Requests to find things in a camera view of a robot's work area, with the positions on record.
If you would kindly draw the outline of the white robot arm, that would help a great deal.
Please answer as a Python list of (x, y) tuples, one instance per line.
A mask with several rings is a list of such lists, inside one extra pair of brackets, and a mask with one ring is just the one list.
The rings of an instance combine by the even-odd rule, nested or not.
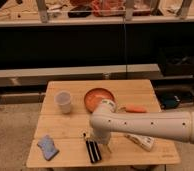
[(194, 144), (194, 112), (124, 114), (103, 99), (90, 116), (91, 138), (107, 146), (112, 132), (149, 136)]

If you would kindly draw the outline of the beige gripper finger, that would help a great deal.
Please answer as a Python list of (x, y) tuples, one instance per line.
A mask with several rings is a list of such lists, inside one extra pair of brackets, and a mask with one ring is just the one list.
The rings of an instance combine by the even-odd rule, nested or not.
[(110, 154), (112, 154), (112, 151), (111, 151), (109, 145), (108, 145), (108, 144), (105, 144), (105, 147), (106, 147), (106, 149), (108, 150), (108, 152), (109, 152)]

